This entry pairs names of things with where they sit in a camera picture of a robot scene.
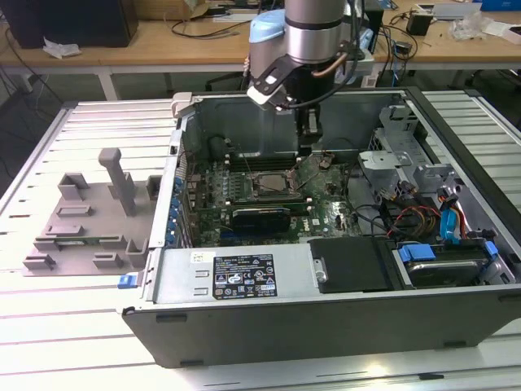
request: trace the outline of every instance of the metal work surface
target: metal work surface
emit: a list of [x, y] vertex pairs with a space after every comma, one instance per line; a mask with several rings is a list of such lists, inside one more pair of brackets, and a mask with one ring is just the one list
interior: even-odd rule
[[[108, 389], [122, 381], [131, 391], [521, 388], [521, 321], [477, 348], [167, 370], [116, 312], [139, 294], [116, 289], [117, 277], [23, 277], [21, 262], [56, 206], [63, 174], [78, 170], [89, 182], [109, 182], [97, 157], [102, 147], [119, 147], [134, 180], [161, 175], [174, 123], [169, 100], [63, 110], [0, 200], [2, 389]], [[424, 381], [419, 374], [436, 375]]]
[[[425, 93], [488, 175], [521, 211], [519, 131], [482, 97], [463, 91]], [[449, 163], [433, 138], [427, 138], [441, 163]]]

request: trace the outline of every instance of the blue tab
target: blue tab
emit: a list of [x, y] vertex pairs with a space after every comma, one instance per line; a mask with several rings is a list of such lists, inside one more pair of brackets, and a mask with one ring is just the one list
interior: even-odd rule
[[173, 240], [174, 240], [174, 237], [173, 237], [172, 234], [168, 233], [168, 234], [166, 234], [165, 240], [166, 240], [166, 243], [172, 244]]
[[252, 20], [250, 43], [266, 42], [284, 34], [286, 25], [284, 10], [275, 10], [258, 15]]
[[454, 236], [454, 230], [458, 224], [458, 215], [452, 209], [446, 209], [441, 213], [440, 236], [450, 240], [453, 244], [459, 244], [460, 240]]
[[400, 255], [401, 260], [406, 263], [411, 260], [411, 256], [409, 254], [409, 251], [407, 251], [407, 248], [402, 247], [398, 250], [398, 254]]
[[398, 250], [401, 260], [409, 261], [434, 261], [436, 255], [429, 244], [406, 244]]
[[118, 289], [132, 289], [138, 287], [138, 276], [137, 275], [122, 275], [120, 276], [120, 282], [117, 283]]
[[497, 257], [497, 255], [499, 254], [499, 251], [497, 250], [497, 247], [493, 242], [486, 242], [485, 250], [487, 250], [488, 255], [490, 255], [492, 259]]

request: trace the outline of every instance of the white sticker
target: white sticker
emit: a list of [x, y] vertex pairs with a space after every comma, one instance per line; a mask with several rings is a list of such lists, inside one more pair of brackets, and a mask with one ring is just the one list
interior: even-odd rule
[[199, 253], [193, 252], [190, 255], [190, 261], [194, 263], [213, 262], [214, 257], [215, 253], [213, 251], [204, 251]]

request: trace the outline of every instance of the regulatory label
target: regulatory label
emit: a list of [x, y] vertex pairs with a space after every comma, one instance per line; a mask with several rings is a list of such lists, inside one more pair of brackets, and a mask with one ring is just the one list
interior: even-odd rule
[[272, 254], [213, 258], [213, 297], [216, 299], [275, 296], [277, 281]]
[[213, 251], [193, 252], [190, 255], [190, 261], [192, 263], [212, 262], [214, 257], [215, 252]]

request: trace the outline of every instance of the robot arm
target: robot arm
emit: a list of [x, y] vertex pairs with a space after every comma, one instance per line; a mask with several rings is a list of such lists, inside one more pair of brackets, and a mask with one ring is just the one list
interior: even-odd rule
[[[357, 66], [360, 25], [357, 13], [351, 12], [356, 42], [345, 41], [345, 10], [345, 0], [286, 0], [285, 12], [262, 14], [252, 23], [253, 80], [247, 94], [261, 106], [296, 110], [303, 155], [322, 137], [319, 103], [347, 84]], [[351, 71], [335, 86], [335, 71], [348, 60]]]

